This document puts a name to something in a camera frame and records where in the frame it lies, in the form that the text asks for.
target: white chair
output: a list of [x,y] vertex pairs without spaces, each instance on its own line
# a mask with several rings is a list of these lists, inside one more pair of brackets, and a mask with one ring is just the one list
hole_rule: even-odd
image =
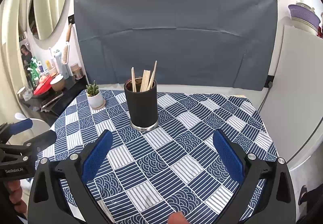
[[[15,118],[17,120],[27,119],[27,117],[21,113],[16,113]],[[33,132],[34,136],[38,136],[42,133],[45,133],[50,129],[50,126],[45,121],[36,118],[30,119],[33,121],[33,127],[31,128],[31,131]]]

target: human hand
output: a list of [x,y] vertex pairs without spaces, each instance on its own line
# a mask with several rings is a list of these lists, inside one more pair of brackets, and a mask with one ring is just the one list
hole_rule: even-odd
[[181,211],[169,215],[167,224],[190,224]]
[[27,205],[22,198],[22,188],[20,186],[20,180],[9,181],[6,183],[8,189],[12,192],[9,195],[9,199],[12,204],[15,205],[15,211],[18,213],[26,214],[27,213]]

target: mirror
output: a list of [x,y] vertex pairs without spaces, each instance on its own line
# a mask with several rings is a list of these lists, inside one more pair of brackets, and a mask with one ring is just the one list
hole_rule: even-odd
[[65,0],[31,0],[29,27],[37,39],[47,39],[61,17]]

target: stacked bowl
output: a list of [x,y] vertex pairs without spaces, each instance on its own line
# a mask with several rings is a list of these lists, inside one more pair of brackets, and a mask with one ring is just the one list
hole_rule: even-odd
[[294,27],[318,35],[320,19],[314,13],[314,8],[304,3],[296,3],[288,6]]

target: potted plant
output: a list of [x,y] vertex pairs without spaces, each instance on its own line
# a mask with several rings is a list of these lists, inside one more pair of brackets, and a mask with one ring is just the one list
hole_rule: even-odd
[[86,86],[86,95],[88,97],[88,104],[92,108],[98,108],[103,105],[104,99],[95,81],[93,85]]

